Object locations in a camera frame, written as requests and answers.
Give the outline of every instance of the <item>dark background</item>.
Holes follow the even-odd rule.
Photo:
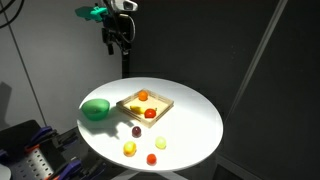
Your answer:
[[[140,0],[130,76],[185,84],[225,122],[278,1]],[[317,1],[289,0],[217,150],[262,179],[320,179]]]

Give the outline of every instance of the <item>red ball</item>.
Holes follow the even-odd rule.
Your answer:
[[[147,163],[149,165],[154,165],[157,162],[157,157],[154,154],[149,154],[147,157]]]

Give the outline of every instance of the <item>round white table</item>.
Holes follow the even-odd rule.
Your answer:
[[[174,101],[174,106],[151,128],[123,113],[118,101],[148,89]],[[101,121],[89,121],[82,114],[82,104],[90,99],[103,98],[110,102],[110,112]],[[120,79],[93,90],[80,104],[77,120],[79,131],[89,146],[107,160],[138,172],[172,172],[194,166],[210,156],[219,145],[223,124],[214,105],[197,91],[182,84],[157,78]],[[142,135],[132,136],[133,126]],[[160,150],[155,139],[162,136],[167,147]],[[134,156],[123,154],[127,141],[134,141]],[[157,163],[146,163],[148,154],[155,154]]]

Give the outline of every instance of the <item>small orange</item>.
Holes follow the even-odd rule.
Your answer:
[[[144,90],[140,91],[138,93],[138,98],[140,101],[146,101],[148,99],[148,92]]]

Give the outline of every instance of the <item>white wall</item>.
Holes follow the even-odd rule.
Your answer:
[[[13,17],[19,2],[7,11],[9,17]],[[101,37],[102,23],[85,21],[75,15],[75,9],[93,6],[94,3],[85,0],[28,0],[19,17],[11,24],[45,122],[61,133],[76,127],[77,109],[88,93],[104,83],[121,78],[119,48],[115,46],[115,55],[108,55]],[[1,29],[0,37],[7,36],[4,33],[8,32]],[[11,56],[14,56],[18,66],[16,51],[15,54],[10,51],[5,55],[1,53],[0,58],[13,59]],[[4,73],[3,67],[7,64],[3,63],[1,60],[1,73]],[[25,75],[24,79],[18,79],[17,76],[8,78],[27,83]],[[21,100],[27,98],[19,92],[16,96]],[[35,101],[31,94],[29,96],[30,100]],[[37,109],[35,103],[28,106]],[[8,116],[17,116],[13,113],[15,107],[10,109]],[[24,119],[30,118],[30,115],[26,115]]]

